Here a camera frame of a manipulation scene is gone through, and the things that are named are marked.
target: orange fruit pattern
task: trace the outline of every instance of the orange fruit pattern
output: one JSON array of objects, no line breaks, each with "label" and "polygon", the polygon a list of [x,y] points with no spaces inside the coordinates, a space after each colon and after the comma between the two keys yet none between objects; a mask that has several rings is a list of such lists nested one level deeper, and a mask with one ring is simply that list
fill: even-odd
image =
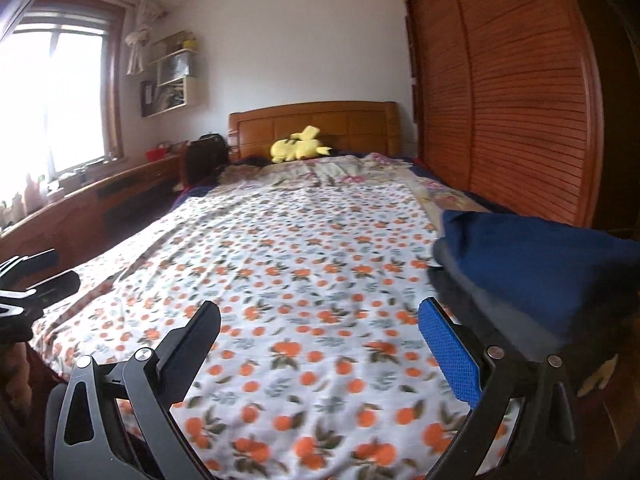
[{"label": "orange fruit pattern", "polygon": [[[212,300],[221,333],[171,408],[209,470],[423,477],[468,407],[442,384],[416,326],[419,302],[433,295],[436,239],[416,197],[464,199],[377,155],[236,166],[221,180],[81,266],[82,289],[39,320],[34,346],[63,374],[86,352],[115,362],[154,348]],[[139,434],[130,404],[120,409]],[[514,412],[485,469],[513,421]]]}]

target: wooden headboard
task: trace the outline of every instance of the wooden headboard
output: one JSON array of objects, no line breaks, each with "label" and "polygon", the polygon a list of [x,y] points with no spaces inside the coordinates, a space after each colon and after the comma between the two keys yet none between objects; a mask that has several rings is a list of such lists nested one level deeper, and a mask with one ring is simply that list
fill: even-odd
[{"label": "wooden headboard", "polygon": [[401,155],[398,104],[371,101],[326,101],[274,106],[229,115],[231,160],[270,157],[271,145],[306,126],[320,128],[318,137],[336,150]]}]

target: wooden wardrobe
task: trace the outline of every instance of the wooden wardrobe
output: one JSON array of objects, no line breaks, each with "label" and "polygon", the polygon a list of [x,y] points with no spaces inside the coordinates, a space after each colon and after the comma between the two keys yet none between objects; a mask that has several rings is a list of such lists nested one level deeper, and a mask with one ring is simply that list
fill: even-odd
[{"label": "wooden wardrobe", "polygon": [[604,0],[406,0],[419,156],[531,216],[629,236],[640,78]]}]

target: curtain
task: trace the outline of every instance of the curtain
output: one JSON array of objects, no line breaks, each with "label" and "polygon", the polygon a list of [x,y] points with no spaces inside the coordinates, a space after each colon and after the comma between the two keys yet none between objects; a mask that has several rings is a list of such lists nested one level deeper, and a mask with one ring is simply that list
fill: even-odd
[{"label": "curtain", "polygon": [[127,74],[140,74],[145,71],[143,47],[149,42],[151,23],[164,16],[166,11],[155,0],[140,0],[136,6],[136,30],[125,38],[131,47]]}]

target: sliding wardrobe door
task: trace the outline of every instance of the sliding wardrobe door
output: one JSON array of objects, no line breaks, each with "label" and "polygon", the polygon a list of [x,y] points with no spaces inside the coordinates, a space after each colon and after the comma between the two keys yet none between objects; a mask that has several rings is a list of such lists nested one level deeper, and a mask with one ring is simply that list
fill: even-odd
[{"label": "sliding wardrobe door", "polygon": [[474,94],[469,189],[521,214],[582,224],[597,104],[589,88],[589,35],[575,3],[460,5]]},{"label": "sliding wardrobe door", "polygon": [[450,186],[466,189],[471,96],[466,39],[457,0],[409,0],[420,158]]}]

